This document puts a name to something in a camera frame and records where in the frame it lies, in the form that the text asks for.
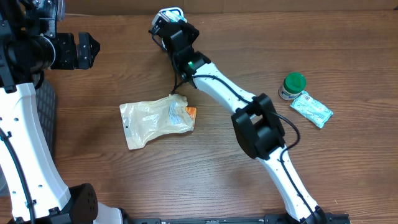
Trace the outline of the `orange tissue pack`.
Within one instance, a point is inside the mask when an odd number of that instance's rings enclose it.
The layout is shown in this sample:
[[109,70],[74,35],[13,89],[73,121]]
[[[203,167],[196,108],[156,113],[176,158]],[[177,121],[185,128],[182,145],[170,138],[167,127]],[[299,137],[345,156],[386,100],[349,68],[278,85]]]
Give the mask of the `orange tissue pack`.
[[195,107],[189,107],[187,106],[185,108],[185,111],[189,114],[193,122],[195,123],[196,117],[197,117],[197,109]]

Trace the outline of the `beige plastic pouch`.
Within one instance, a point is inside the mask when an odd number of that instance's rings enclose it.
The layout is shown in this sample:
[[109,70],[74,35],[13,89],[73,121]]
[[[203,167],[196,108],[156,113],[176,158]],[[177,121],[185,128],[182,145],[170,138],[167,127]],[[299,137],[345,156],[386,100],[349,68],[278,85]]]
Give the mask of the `beige plastic pouch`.
[[178,94],[155,101],[119,106],[128,149],[142,149],[160,136],[193,131],[195,123],[185,111],[187,98]]

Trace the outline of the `green capped bottle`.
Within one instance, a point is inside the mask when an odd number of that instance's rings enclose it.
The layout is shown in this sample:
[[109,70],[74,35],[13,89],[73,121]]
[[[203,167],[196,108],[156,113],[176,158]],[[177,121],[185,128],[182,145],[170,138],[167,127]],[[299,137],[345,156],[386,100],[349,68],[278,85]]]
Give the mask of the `green capped bottle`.
[[278,94],[283,100],[292,101],[304,91],[306,86],[306,78],[299,72],[292,72],[285,77]]

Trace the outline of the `teal wet wipes pack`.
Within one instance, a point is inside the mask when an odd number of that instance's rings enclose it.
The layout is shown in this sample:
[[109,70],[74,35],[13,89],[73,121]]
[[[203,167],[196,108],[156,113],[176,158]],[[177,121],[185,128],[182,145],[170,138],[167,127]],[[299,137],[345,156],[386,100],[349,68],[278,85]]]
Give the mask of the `teal wet wipes pack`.
[[323,128],[325,123],[333,116],[332,110],[312,98],[306,91],[302,91],[290,104],[290,107],[320,129]]

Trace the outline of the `teal tissue pack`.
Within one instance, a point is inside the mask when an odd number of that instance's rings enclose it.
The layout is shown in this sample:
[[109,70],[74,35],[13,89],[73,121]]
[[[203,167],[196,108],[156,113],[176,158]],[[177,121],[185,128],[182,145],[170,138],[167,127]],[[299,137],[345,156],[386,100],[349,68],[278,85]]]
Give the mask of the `teal tissue pack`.
[[186,18],[183,16],[181,11],[173,10],[173,11],[165,11],[164,14],[170,19],[171,22],[183,21],[187,23]]

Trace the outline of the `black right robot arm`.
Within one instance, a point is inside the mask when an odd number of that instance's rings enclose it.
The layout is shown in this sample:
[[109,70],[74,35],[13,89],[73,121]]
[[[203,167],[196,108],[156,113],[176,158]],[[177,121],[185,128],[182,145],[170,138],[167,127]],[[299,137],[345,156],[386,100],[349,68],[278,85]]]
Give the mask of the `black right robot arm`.
[[159,47],[169,55],[175,74],[182,79],[175,88],[190,83],[220,103],[230,114],[241,149],[257,159],[270,175],[284,201],[286,223],[326,223],[327,218],[310,196],[295,171],[282,126],[287,118],[278,114],[266,94],[254,95],[226,78],[204,54],[193,49],[199,31],[178,20],[157,19],[149,31],[159,36]]

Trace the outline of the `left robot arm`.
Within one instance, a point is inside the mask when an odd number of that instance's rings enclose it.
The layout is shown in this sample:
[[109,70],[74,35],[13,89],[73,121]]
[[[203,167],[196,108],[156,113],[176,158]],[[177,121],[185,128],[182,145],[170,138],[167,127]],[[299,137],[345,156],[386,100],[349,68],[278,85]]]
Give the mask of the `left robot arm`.
[[89,183],[67,186],[50,153],[37,111],[44,72],[87,70],[100,44],[87,32],[57,32],[63,1],[1,2],[1,168],[13,223],[126,223],[100,203]]

